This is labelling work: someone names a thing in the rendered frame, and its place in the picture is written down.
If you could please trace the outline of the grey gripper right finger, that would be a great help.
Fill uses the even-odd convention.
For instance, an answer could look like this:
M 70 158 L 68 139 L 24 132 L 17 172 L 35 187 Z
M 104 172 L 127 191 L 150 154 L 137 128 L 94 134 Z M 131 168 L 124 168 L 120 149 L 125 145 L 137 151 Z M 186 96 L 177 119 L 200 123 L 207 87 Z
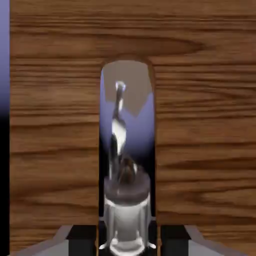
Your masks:
M 160 256 L 243 256 L 237 250 L 205 239 L 194 225 L 162 225 Z

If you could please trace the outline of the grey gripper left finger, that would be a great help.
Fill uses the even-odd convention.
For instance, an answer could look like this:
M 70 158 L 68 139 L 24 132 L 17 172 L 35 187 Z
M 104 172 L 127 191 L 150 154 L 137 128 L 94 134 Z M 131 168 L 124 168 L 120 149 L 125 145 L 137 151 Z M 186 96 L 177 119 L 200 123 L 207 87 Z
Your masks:
M 63 225 L 53 238 L 31 245 L 12 256 L 98 256 L 95 225 Z

